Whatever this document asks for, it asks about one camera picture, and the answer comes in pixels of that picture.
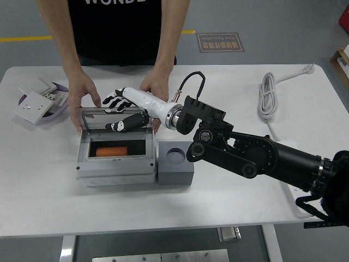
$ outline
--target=purple bowl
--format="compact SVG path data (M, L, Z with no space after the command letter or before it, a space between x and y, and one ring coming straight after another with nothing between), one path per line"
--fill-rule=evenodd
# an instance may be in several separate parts
M54 83L54 84L55 84L56 87L57 87L57 89L56 89L57 91L66 92L66 93L69 92L69 90L68 90L65 86L62 86L62 85L57 84L57 83ZM18 105L21 104L21 103L23 102L23 100L26 99L26 97L27 97L27 96L24 94L24 95L21 97L21 99L19 100ZM58 109L54 114L52 114L52 113L46 113L46 114L43 115L43 117L42 117L40 120L47 121L47 120L51 120L51 119L55 118L56 116L58 116L58 115L67 107L67 105L68 105L68 101L65 102L65 103L61 106L61 108Z

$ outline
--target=black t-shirt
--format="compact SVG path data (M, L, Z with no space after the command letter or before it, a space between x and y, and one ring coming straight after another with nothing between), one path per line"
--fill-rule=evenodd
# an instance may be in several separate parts
M68 0L77 53L113 64L156 58L161 0Z

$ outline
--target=person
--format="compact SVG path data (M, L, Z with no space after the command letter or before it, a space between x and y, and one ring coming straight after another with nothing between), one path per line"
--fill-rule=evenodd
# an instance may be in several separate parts
M80 133L75 108L89 94L101 99L82 66L154 65L140 90L168 101L169 76L190 0L37 0L69 80L70 118ZM155 132L160 121L153 121Z

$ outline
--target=gray block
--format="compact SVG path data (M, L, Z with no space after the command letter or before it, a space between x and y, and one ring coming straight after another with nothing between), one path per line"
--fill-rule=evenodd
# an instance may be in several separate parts
M190 144L191 142L159 141L159 184L191 184L194 163L185 157Z

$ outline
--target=floor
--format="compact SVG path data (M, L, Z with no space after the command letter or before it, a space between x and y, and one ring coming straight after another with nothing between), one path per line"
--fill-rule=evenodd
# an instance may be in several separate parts
M195 34L181 37L178 64L320 65L349 111L349 92L329 63L349 34L338 24L347 0L191 0L184 29L234 33L244 52L200 53ZM0 38L49 35L34 1L2 0ZM61 65L52 40L0 42L0 79L13 66ZM261 227L241 227L242 242L220 244L216 229L79 236L74 261L112 255L227 248L230 261L269 261ZM275 225L284 262L347 261L349 228ZM58 262L62 237L0 239L0 262Z

